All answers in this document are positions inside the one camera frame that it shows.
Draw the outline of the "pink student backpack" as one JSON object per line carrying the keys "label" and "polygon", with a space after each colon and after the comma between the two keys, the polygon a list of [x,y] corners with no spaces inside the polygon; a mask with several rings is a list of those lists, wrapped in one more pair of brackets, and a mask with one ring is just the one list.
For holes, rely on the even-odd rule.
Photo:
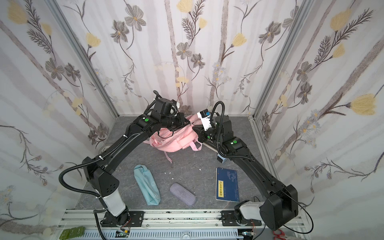
{"label": "pink student backpack", "polygon": [[164,152],[170,163],[173,161],[168,156],[168,153],[174,153],[187,148],[191,148],[195,152],[200,151],[203,144],[198,141],[198,134],[193,130],[193,127],[201,125],[202,121],[198,117],[198,114],[188,116],[187,120],[190,121],[190,124],[186,127],[175,132],[162,128],[159,133],[153,134],[147,141],[144,141],[144,143]]}

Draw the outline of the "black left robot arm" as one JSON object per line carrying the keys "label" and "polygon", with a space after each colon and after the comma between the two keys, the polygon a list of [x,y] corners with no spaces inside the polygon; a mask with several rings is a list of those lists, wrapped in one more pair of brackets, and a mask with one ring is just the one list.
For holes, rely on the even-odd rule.
{"label": "black left robot arm", "polygon": [[[113,173],[120,163],[141,143],[163,128],[175,132],[190,122],[183,113],[178,111],[178,103],[160,96],[157,91],[154,101],[144,113],[130,123],[125,133],[106,151],[94,158],[85,158],[82,164],[70,167],[59,175],[60,184],[73,192],[88,194],[96,197],[106,211],[105,219],[112,226],[120,227],[130,220],[128,207],[119,193],[120,182]],[[87,191],[70,186],[64,180],[65,174],[83,169],[88,183],[93,191]]]}

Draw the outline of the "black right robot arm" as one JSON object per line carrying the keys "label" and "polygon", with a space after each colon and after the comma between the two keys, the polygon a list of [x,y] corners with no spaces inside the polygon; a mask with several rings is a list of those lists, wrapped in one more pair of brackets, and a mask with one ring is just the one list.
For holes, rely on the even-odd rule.
{"label": "black right robot arm", "polygon": [[266,227],[276,231],[296,218],[303,206],[298,201],[298,191],[285,185],[273,176],[251,153],[247,144],[234,135],[232,122],[225,114],[225,105],[218,101],[221,113],[203,110],[197,113],[201,124],[193,127],[199,142],[218,152],[218,159],[229,159],[248,176],[265,198],[261,202],[243,201],[234,208],[238,224],[247,221],[262,221]]}

